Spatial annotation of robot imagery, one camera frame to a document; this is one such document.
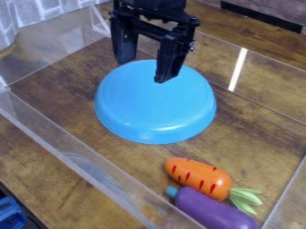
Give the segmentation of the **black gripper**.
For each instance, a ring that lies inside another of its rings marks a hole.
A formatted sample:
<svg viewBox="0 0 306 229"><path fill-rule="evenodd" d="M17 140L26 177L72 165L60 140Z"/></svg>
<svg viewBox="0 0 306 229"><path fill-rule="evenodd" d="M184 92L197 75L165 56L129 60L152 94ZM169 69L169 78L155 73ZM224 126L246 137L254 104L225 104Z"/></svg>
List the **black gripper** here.
<svg viewBox="0 0 306 229"><path fill-rule="evenodd" d="M199 20L185 12L187 0L113 0L109 13L113 56L119 64L136 57L139 34L160 39L153 81L164 83L177 74L193 48ZM175 22L171 31L143 21Z"/></svg>

